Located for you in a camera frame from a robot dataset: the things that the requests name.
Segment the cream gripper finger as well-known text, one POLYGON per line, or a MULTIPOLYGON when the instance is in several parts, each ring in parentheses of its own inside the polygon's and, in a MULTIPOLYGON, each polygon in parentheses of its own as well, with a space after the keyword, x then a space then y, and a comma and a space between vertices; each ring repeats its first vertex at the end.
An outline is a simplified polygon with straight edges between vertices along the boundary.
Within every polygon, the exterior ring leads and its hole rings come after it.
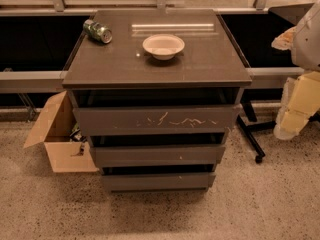
POLYGON ((281 107, 273 133, 280 140, 291 140, 306 126, 309 118, 320 110, 320 73, 305 73, 288 78, 282 93, 281 107))
POLYGON ((272 41, 271 47, 278 50, 290 50, 292 48, 295 30, 296 27, 291 27, 280 34, 272 41))

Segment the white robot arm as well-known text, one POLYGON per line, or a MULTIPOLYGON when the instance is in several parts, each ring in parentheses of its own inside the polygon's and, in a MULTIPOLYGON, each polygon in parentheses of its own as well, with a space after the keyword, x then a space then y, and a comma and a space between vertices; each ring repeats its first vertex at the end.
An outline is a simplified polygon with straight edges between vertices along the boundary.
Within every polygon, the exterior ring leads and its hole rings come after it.
POLYGON ((297 79, 286 80, 273 130, 276 138, 291 140, 320 110, 320 1, 296 26, 276 37, 271 46, 290 50, 292 63, 304 69, 297 79))

